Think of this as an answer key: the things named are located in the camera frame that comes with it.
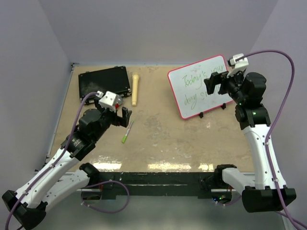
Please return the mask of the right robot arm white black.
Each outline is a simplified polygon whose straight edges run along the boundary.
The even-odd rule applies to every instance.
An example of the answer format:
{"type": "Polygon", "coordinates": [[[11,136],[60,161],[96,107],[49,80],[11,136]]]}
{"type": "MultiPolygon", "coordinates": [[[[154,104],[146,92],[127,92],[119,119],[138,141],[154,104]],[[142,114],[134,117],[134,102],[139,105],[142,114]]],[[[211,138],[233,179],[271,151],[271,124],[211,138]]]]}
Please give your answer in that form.
{"type": "Polygon", "coordinates": [[[230,77],[226,71],[212,73],[204,83],[208,94],[219,85],[218,93],[228,94],[236,103],[235,117],[248,141],[255,169],[255,178],[250,179],[234,165],[218,165],[206,183],[219,188],[231,186],[241,195],[249,213],[283,210],[296,199],[296,192],[287,186],[274,154],[269,113],[261,103],[266,78],[256,72],[244,75],[241,71],[230,77]]]}

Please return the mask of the green marker cap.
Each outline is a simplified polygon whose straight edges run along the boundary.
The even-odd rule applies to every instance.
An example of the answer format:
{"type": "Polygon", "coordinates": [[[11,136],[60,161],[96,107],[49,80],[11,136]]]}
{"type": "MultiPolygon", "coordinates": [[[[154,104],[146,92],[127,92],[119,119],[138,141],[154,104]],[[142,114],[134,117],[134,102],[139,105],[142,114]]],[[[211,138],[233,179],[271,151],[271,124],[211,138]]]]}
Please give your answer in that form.
{"type": "Polygon", "coordinates": [[[124,144],[124,143],[126,142],[126,139],[127,139],[127,136],[125,135],[125,136],[122,138],[121,142],[124,144]]]}

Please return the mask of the pink framed whiteboard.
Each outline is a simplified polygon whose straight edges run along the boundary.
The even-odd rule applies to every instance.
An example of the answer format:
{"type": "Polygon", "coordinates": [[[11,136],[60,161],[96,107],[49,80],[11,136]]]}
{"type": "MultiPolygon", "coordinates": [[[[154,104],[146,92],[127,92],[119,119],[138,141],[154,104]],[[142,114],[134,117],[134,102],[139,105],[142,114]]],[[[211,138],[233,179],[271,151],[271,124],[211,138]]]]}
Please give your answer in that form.
{"type": "Polygon", "coordinates": [[[182,119],[189,119],[200,113],[232,102],[227,94],[219,95],[220,85],[213,94],[208,94],[204,80],[214,72],[227,71],[222,55],[207,58],[168,72],[168,80],[182,119]]]}

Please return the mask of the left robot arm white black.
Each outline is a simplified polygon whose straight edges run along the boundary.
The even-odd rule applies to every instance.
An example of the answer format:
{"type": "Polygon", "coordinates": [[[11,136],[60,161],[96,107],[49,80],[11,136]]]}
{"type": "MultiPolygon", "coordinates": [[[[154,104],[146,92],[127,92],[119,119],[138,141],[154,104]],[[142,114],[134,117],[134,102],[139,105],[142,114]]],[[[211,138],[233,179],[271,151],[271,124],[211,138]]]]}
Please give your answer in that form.
{"type": "Polygon", "coordinates": [[[99,184],[99,170],[90,163],[82,164],[69,178],[61,177],[73,166],[80,163],[95,147],[98,140],[111,125],[127,127],[132,111],[118,106],[97,103],[94,109],[77,115],[71,133],[64,140],[53,158],[16,191],[8,190],[2,200],[9,210],[8,219],[15,217],[25,230],[37,227],[47,212],[72,192],[94,188],[99,184]]]}

